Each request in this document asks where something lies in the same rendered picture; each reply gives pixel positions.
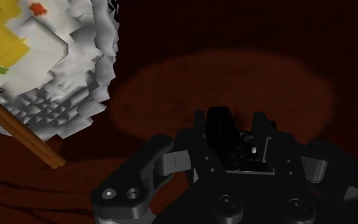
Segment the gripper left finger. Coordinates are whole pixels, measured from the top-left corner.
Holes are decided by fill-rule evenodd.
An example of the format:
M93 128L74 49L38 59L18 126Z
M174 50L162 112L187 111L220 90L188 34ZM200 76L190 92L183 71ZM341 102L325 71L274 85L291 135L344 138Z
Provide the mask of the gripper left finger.
M111 173L90 197L95 224L208 224L215 191L208 184L225 173L204 138L205 114L175 138L155 135ZM159 215L149 203L174 173L187 171L188 190Z

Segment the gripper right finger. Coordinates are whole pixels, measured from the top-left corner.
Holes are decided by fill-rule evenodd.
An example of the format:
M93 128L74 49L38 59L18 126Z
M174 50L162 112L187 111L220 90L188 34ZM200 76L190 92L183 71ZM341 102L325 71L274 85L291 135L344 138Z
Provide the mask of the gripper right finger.
M253 114L252 135L279 180L284 224L358 224L358 159L321 139L301 144L263 112Z

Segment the brown wooden stick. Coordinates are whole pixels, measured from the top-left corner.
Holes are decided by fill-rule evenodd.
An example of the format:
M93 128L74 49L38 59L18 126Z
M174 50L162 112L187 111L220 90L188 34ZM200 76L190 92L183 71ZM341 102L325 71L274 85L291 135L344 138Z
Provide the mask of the brown wooden stick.
M7 111L1 104L0 126L52 169L57 169L65 165L65 159L49 148L45 142L27 128L19 119Z

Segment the white jagged round object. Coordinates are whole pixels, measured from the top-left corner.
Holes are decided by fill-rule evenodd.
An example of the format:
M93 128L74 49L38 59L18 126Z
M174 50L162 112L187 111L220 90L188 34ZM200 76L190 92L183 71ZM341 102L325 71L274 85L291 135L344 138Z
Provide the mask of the white jagged round object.
M105 110L118 52L117 0L0 0L0 104L42 140Z

